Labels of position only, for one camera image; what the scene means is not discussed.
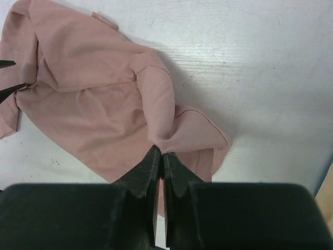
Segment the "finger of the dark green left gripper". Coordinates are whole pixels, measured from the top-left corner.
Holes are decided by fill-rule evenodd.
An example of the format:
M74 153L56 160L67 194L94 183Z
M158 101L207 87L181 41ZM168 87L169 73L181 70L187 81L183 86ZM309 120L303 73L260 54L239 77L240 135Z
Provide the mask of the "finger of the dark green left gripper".
M0 68L7 68L16 65L12 60L0 60Z
M4 89L0 91L0 103L4 102L9 96L11 96L11 94L15 93L16 91L27 87L28 84L23 83L23 84L19 84L16 86L12 86L10 88Z

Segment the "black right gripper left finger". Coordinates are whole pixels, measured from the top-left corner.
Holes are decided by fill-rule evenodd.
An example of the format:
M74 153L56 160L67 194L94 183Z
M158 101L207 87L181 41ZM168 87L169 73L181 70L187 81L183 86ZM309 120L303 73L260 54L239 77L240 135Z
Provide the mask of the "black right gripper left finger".
M156 245L160 150L152 146L143 160L114 184L125 189L115 249L152 249Z

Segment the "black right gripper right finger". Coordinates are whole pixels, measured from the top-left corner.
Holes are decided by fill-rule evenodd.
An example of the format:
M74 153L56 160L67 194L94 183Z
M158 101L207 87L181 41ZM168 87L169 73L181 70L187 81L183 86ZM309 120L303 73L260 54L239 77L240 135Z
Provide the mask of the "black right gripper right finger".
M202 182L175 154L163 155L165 236L170 249L201 249L191 187Z

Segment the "pink graphic t shirt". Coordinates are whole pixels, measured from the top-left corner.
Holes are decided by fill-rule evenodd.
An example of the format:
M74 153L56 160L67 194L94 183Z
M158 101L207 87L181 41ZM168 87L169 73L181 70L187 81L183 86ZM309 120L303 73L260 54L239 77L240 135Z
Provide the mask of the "pink graphic t shirt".
M23 85L1 104L1 137L17 131L19 111L52 141L108 182L156 145L204 181L231 141L202 112L177 105L157 53L123 36L99 14L51 1L17 1L8 12L1 89Z

